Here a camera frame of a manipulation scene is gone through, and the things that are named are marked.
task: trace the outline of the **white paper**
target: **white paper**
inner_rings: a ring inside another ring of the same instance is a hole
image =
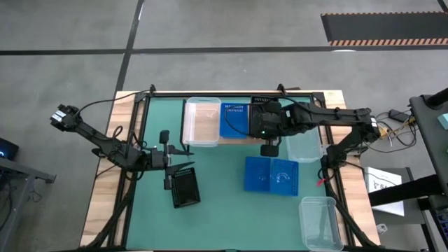
[[[390,172],[382,171],[379,169],[367,168],[367,172],[369,174],[366,174],[367,177],[367,189],[369,193],[378,191],[384,188],[393,187],[394,184],[400,185],[401,184],[401,176],[397,174],[392,174]],[[405,209],[403,207],[403,201],[401,202],[394,202],[390,204],[384,204],[381,206],[373,206],[372,209],[378,210],[378,211],[384,211],[386,213],[395,214],[399,216],[405,215]]]

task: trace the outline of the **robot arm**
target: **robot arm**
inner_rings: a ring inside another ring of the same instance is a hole
[[[170,166],[173,155],[193,155],[193,153],[176,150],[173,145],[168,144],[169,131],[164,130],[160,133],[160,143],[164,150],[157,148],[143,148],[142,151],[133,147],[130,141],[121,141],[116,137],[108,137],[97,131],[79,116],[78,109],[74,106],[59,105],[58,110],[51,117],[51,125],[63,132],[75,132],[96,145],[98,148],[92,152],[100,156],[103,154],[113,164],[127,172],[146,172],[146,171],[165,171],[164,189],[171,189],[171,177],[178,170],[193,164],[187,162]]]
[[[272,144],[278,137],[305,133],[317,126],[351,126],[352,131],[340,143],[327,148],[323,165],[338,168],[347,158],[347,153],[358,149],[363,142],[372,143],[380,137],[377,122],[368,108],[340,109],[321,108],[312,103],[295,101],[281,107],[278,101],[252,104],[250,135],[267,140],[261,148],[261,155],[277,156],[278,146]]]

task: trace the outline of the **concrete floor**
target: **concrete floor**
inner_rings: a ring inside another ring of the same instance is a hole
[[[125,48],[137,0],[0,0],[0,50]],[[436,0],[146,0],[135,48],[326,46],[320,14],[440,11]],[[0,137],[20,145],[19,162],[57,174],[29,203],[14,251],[78,246],[98,163],[92,145],[50,126],[61,103],[82,106],[113,96],[122,55],[1,56]],[[445,88],[448,51],[134,55],[123,90],[343,90],[348,107],[405,110],[408,99]],[[110,104],[83,112],[105,130]],[[375,146],[387,149],[388,143]],[[433,174],[421,137],[393,154],[368,151],[363,165]],[[419,226],[390,227],[383,245],[426,247]]]

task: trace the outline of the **orange striped edge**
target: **orange striped edge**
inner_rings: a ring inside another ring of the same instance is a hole
[[[399,14],[427,14],[427,13],[444,13],[443,11],[401,11],[401,12],[389,12],[389,13],[322,13],[324,15],[399,15]]]
[[[429,46],[447,45],[448,38],[405,38],[329,41],[330,46]]]

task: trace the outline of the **wooden table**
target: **wooden table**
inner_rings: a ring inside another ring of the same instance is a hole
[[[156,91],[158,94],[170,94],[170,93],[187,93],[191,91]],[[236,93],[236,92],[253,92],[253,91],[196,91],[196,93]],[[256,91],[258,94],[262,94],[267,91]],[[323,92],[325,95],[325,102],[327,108],[340,107],[345,109],[344,97],[341,90],[301,90],[301,91],[288,91],[291,94],[297,93],[310,93],[310,92]],[[133,92],[117,92],[116,97],[123,97]],[[132,107],[134,104],[134,95],[127,98],[115,101],[112,108],[112,114],[109,121],[107,136],[111,137],[114,129],[117,126],[123,126],[123,133],[118,137],[120,140],[125,140],[129,130],[130,118],[132,114]],[[138,134],[139,126],[143,114],[143,109],[139,108],[139,114],[137,116],[136,123],[136,133]],[[337,144],[339,143],[348,133],[350,133],[350,127],[331,127],[333,140]],[[350,157],[349,161],[359,165],[359,159]],[[101,159],[99,162],[97,173],[104,171],[112,164]],[[370,206],[370,201],[368,197],[368,192],[365,187],[365,182],[363,178],[363,173],[359,168],[352,167],[351,165],[346,165],[340,169],[342,183],[344,186],[344,192],[346,197],[346,202],[348,205],[349,213],[353,219],[357,222],[362,231],[372,240],[374,243],[379,244],[379,237],[377,234],[377,229],[375,225],[375,220],[373,218],[372,208]],[[120,168],[114,167],[110,171],[102,174],[94,183],[92,197],[90,198],[90,205],[87,213],[87,218],[85,220],[84,231],[81,237],[80,245],[84,246],[89,244],[98,232],[104,227],[107,220],[112,215],[113,205],[116,198],[118,179],[120,177]],[[120,217],[118,223],[118,231],[115,235],[115,242],[119,242],[121,239],[121,234],[123,231],[123,219],[125,217],[125,211]],[[339,231],[342,236],[342,241],[346,244],[347,237],[345,233],[344,222],[340,215],[338,215],[338,225]]]

